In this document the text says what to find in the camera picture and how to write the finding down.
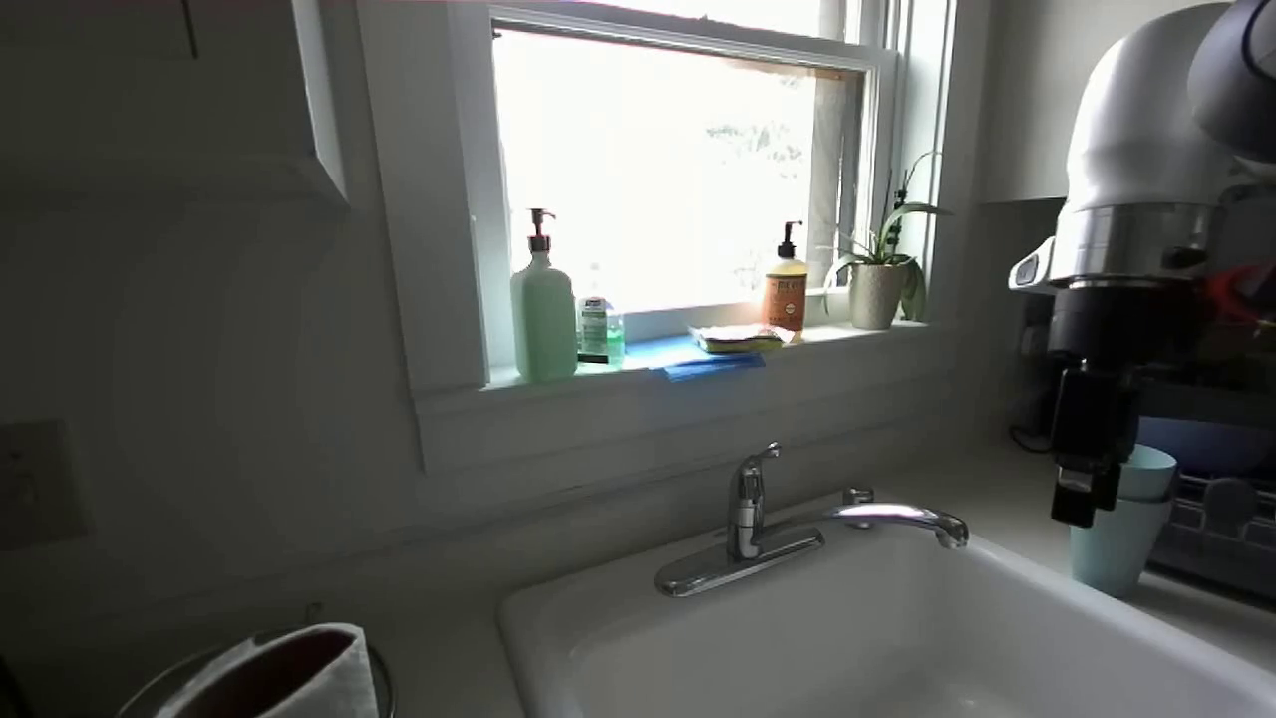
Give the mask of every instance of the cup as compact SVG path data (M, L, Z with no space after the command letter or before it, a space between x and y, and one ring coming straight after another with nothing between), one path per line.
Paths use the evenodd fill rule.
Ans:
M1138 442L1122 467L1118 506L1098 511L1094 526L1071 526L1071 576L1104 590L1128 594L1169 523L1169 485L1175 457Z

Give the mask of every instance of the faucet spout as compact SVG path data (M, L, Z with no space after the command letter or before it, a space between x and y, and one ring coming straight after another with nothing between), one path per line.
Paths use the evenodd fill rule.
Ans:
M921 526L934 529L940 547L966 547L970 523L945 511L914 506L914 503L852 503L824 515L838 526L869 529L869 526Z

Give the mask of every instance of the window frame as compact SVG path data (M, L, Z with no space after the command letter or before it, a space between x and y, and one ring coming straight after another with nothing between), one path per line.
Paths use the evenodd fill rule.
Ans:
M482 313L489 289L477 289L473 239L505 243L505 225L504 212L489 212L504 208L486 195L496 187L482 187L489 175L473 171L473 155L500 160L496 142L482 142L496 126L466 122L482 120L477 85L482 77L489 85L489 65L482 67L489 50L477 50L473 65L466 45L489 33L489 11L473 0L360 3L388 272L400 293L408 410L413 410L424 454L424 526L473 526L624 485L718 473L765 437L820 447L820 457L849 463L864 450L917 450L921 436L954 429L940 405L958 389L966 333L958 299L962 247L971 243L990 0L889 3L914 25L921 3L936 6L917 34L934 67L914 71L917 55L898 45L910 55L898 81L910 81L892 102L910 110L892 110L901 126L892 147L880 147L892 171L906 167L901 155L945 152L914 184L917 200L958 208L914 231L914 247L934 253L928 321L884 333L842 330L828 344L776 350L765 370L711 381L621 370L551 385L489 385L486 333L510 328Z
M889 15L869 11L857 21L869 41L889 34ZM500 376L514 368L514 330L510 330L510 215L505 215L505 184L500 155L500 107L496 107L496 34L500 29L514 33L547 33L547 34L582 34L582 41L614 41L614 45L647 45L666 50L702 50L727 58L756 58L756 65L792 65L792 67L828 67L828 71L862 71L864 77L864 107L857 126L857 167L864 179L845 184L842 200L852 200L845 215L852 215L852 233L880 219L892 175L892 110L898 110L898 50L872 45L816 41L816 34L784 34L765 29L718 25L718 21L684 21L684 15L655 15L614 3L573 3L573 0L533 0L533 3L462 3L458 6L458 71L466 71L462 86L469 86L462 116L462 147L466 147L466 195L482 208L486 223L473 225L473 267L482 289L482 344L486 370ZM752 320L752 301L674 301L656 312L634 312L630 321L638 338L656 333L663 328L704 328L723 320Z

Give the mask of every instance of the faucet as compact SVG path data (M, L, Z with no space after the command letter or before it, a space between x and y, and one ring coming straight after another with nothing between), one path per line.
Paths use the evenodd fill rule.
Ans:
M765 498L765 477L763 477L763 463L776 457L781 442L765 442L765 450L751 454L737 471L732 471L732 515L731 515L731 554L740 562L756 562L763 558L763 498Z
M655 575L655 586L670 596L691 596L718 590L727 580L740 580L751 575L763 575L784 558L811 554L824 547L820 526L849 526L849 529L872 529L872 526L921 526L934 529L940 547L966 547L970 526L958 515L910 506L910 503L876 503L872 489L849 485L842 489L838 511L799 515L781 523L765 523L763 498L765 498L765 473L763 463L776 457L781 442L765 442L765 450L745 454L732 471L732 503L731 503L731 539L727 549L704 547L694 554L674 558Z

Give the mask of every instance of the kitchen sink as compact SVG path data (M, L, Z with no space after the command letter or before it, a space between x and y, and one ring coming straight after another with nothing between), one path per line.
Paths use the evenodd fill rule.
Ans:
M718 539L504 603L533 718L1273 718L1276 679L983 539L828 529L820 549L670 596Z

